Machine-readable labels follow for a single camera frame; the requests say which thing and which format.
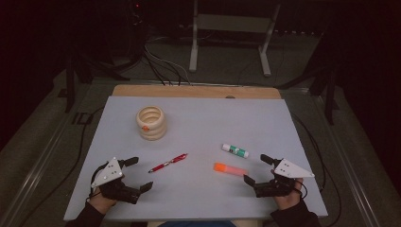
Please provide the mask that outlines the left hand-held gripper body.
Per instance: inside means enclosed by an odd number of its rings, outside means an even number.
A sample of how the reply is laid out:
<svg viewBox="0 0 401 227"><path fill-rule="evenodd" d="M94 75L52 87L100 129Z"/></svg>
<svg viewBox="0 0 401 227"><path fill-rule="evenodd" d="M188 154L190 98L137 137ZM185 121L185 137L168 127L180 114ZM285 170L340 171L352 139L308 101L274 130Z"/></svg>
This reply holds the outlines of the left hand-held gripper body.
<svg viewBox="0 0 401 227"><path fill-rule="evenodd" d="M91 179L91 192L98 187L105 198L136 204L141 192L122 182L122 168L115 157L100 166Z"/></svg>

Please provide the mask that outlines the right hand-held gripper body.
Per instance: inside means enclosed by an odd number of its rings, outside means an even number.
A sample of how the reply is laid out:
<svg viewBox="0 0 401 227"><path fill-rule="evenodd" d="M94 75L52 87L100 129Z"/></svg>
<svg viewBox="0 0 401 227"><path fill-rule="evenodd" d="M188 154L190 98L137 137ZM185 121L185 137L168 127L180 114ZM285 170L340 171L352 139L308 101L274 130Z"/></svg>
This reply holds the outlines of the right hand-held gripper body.
<svg viewBox="0 0 401 227"><path fill-rule="evenodd" d="M273 179L267 183L255 183L253 190L257 198L284 197L288 195L298 178L314 178L315 175L287 159L281 159L278 167L273 166Z"/></svg>

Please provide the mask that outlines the orange highlighter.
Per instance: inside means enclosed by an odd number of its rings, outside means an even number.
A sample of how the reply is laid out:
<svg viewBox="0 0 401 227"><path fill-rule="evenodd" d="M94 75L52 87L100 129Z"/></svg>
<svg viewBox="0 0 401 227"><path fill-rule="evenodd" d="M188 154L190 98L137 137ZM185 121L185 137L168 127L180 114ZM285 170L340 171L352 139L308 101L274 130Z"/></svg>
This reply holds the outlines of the orange highlighter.
<svg viewBox="0 0 401 227"><path fill-rule="evenodd" d="M227 173L227 174L236 175L236 176L240 176L240 177L248 174L248 171L246 169L235 167L235 166L227 166L223 163L214 163L213 169L217 172Z"/></svg>

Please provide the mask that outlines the red pen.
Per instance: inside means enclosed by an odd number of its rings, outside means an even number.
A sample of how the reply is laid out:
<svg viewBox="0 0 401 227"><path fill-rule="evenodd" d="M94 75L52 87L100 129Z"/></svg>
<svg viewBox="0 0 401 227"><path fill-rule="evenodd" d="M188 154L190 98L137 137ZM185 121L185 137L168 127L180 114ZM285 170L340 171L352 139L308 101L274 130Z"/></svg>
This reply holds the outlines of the red pen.
<svg viewBox="0 0 401 227"><path fill-rule="evenodd" d="M178 162L184 160L184 159L187 157L187 155L188 155L188 153L183 153L183 154L181 154L181 155L179 155L179 156L176 156L176 157L172 158L171 160L169 160L169 161L167 161L167 162L164 162L164 163L162 163L162 164L159 164L159 165L153 167L152 169L150 169L150 170L148 171L148 173L153 173L153 172L156 172L156 171L158 171L158 170L160 170L160 169L162 169L162 168L164 168L164 167L166 167L166 166L169 166L169 165L171 165L171 164L178 163Z"/></svg>

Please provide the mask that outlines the white and green glue stick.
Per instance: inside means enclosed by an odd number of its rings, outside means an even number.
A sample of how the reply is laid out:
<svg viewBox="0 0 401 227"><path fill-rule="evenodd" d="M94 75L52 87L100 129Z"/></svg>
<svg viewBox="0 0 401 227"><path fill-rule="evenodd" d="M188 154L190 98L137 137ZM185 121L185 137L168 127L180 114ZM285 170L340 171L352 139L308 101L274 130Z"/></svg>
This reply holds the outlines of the white and green glue stick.
<svg viewBox="0 0 401 227"><path fill-rule="evenodd" d="M239 156L241 158L248 158L249 157L249 152L246 151L245 149L238 148L236 146L228 145L228 144L223 144L221 147L222 150L232 153L233 155Z"/></svg>

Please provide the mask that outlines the cream ringed duck pen holder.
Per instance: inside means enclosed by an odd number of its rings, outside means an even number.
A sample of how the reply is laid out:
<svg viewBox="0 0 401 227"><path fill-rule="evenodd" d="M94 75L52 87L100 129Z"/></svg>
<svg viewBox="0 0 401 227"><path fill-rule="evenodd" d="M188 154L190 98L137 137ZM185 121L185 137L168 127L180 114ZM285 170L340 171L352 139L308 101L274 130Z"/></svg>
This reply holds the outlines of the cream ringed duck pen holder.
<svg viewBox="0 0 401 227"><path fill-rule="evenodd" d="M155 141L161 139L167 130L166 115L157 106L146 106L136 114L136 124L142 138Z"/></svg>

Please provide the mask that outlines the person's right hand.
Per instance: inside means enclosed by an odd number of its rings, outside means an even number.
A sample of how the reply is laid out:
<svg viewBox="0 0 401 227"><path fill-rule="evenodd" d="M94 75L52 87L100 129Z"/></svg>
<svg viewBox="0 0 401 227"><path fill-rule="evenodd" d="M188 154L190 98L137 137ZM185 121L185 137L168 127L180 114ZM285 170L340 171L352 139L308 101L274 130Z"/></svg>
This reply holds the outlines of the person's right hand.
<svg viewBox="0 0 401 227"><path fill-rule="evenodd" d="M304 180L302 178L296 179L294 189L288 195L284 197L273 198L279 210L289 209L300 202L302 197L301 188L303 186L303 181Z"/></svg>

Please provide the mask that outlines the person's left hand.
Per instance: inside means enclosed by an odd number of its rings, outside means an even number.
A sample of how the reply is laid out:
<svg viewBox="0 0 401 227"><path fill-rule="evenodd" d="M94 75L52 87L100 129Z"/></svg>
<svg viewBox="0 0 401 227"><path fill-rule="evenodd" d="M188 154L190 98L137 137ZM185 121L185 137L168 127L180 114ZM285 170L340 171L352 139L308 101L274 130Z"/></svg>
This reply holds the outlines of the person's left hand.
<svg viewBox="0 0 401 227"><path fill-rule="evenodd" d="M90 197L89 203L102 215L106 215L108 211L116 205L116 200L105 198L100 189L97 187L94 194Z"/></svg>

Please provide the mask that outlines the black stand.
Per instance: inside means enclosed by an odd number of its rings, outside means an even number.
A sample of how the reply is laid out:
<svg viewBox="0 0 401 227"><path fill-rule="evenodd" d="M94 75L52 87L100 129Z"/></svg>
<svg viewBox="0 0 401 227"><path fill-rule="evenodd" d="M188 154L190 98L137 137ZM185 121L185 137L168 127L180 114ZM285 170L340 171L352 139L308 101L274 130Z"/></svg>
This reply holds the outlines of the black stand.
<svg viewBox="0 0 401 227"><path fill-rule="evenodd" d="M334 124L333 110L338 68L339 66L334 64L320 69L309 88L312 96L320 96L325 91L324 116L330 125Z"/></svg>
<svg viewBox="0 0 401 227"><path fill-rule="evenodd" d="M70 56L66 60L65 72L66 72L65 111L69 113L72 110L72 107L75 104L75 99L76 99L75 78L78 78L78 80L81 83L91 83L93 80L93 76L86 62L74 56Z"/></svg>

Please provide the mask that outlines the wooden table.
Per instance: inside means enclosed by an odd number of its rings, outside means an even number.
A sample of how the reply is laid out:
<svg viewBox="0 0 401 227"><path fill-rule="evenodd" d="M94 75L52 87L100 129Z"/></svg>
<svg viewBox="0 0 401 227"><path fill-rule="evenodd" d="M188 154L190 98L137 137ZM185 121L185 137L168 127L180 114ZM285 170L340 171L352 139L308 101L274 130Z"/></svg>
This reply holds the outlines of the wooden table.
<svg viewBox="0 0 401 227"><path fill-rule="evenodd" d="M113 96L281 99L279 91L274 88L129 84L116 85Z"/></svg>

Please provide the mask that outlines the grey metal stand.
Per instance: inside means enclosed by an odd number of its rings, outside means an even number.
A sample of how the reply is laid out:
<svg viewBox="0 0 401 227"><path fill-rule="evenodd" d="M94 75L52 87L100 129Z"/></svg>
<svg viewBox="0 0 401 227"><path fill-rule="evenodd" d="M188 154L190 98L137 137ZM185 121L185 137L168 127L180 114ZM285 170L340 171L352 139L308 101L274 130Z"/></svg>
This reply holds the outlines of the grey metal stand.
<svg viewBox="0 0 401 227"><path fill-rule="evenodd" d="M200 30L213 30L264 33L265 41L258 47L258 54L264 76L271 76L267 50L281 8L279 3L274 4L272 14L268 18L204 14L199 13L199 0L193 0L193 3L192 47L189 59L190 72L197 71L199 52L198 32Z"/></svg>

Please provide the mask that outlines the dark equipment with red light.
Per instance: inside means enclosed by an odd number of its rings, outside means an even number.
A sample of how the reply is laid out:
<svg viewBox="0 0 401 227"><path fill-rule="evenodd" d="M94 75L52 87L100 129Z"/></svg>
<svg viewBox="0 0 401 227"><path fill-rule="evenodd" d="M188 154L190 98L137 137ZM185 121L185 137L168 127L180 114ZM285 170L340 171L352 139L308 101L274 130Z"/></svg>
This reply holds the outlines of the dark equipment with red light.
<svg viewBox="0 0 401 227"><path fill-rule="evenodd" d="M132 60L135 60L142 55L146 40L147 27L144 21L143 1L127 0L126 3L126 16L130 40L128 55Z"/></svg>

